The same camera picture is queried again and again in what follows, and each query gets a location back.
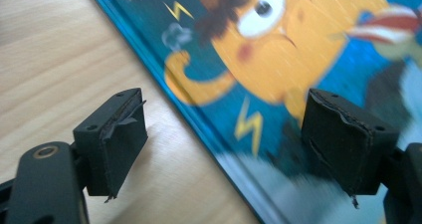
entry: metal screw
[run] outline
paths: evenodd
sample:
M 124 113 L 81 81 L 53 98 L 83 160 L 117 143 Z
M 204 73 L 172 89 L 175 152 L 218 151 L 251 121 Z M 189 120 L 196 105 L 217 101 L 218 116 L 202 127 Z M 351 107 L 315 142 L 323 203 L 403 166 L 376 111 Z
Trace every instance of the metal screw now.
M 50 146 L 45 146 L 38 149 L 37 151 L 34 152 L 33 156 L 34 158 L 41 159 L 41 158 L 51 157 L 58 151 L 59 151 L 59 148 L 57 146 L 50 145 Z

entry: wooden surface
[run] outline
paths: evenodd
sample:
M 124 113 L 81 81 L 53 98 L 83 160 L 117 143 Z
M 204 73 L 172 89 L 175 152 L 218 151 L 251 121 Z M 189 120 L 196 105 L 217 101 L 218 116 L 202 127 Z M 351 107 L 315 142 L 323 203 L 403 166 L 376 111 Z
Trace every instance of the wooden surface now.
M 257 219 L 94 0 L 0 0 L 0 182 L 33 146 L 72 130 L 113 94 L 141 87 L 149 140 L 92 223 Z

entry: dark hair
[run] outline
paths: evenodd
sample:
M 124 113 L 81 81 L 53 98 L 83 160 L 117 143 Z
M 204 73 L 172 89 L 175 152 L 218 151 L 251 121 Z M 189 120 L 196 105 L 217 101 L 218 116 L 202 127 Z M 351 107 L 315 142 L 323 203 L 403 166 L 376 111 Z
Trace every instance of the dark hair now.
M 218 6 L 210 10 L 195 24 L 201 42 L 205 43 L 213 38 L 221 38 L 226 32 L 229 21 L 237 22 L 239 20 L 235 9 L 248 2 L 249 0 L 219 0 Z

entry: blue book cover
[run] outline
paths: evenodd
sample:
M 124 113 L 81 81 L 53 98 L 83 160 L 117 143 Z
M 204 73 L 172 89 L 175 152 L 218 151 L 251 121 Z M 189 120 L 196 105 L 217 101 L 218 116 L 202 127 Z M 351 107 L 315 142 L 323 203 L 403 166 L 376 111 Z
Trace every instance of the blue book cover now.
M 301 145 L 308 89 L 422 141 L 422 0 L 97 0 L 265 223 L 383 223 Z

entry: orange cartoon monster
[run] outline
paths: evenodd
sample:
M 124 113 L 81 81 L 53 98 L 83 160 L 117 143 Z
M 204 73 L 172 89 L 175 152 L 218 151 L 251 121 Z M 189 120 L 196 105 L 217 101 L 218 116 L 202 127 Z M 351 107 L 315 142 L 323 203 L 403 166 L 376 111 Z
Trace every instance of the orange cartoon monster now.
M 215 13 L 224 0 L 201 0 Z M 166 59 L 165 81 L 184 103 L 203 106 L 241 84 L 273 105 L 285 103 L 299 121 L 305 93 L 328 71 L 347 42 L 344 32 L 363 12 L 388 6 L 385 0 L 247 0 L 233 9 L 236 19 L 211 42 L 227 71 L 209 81 L 189 79 L 186 51 Z

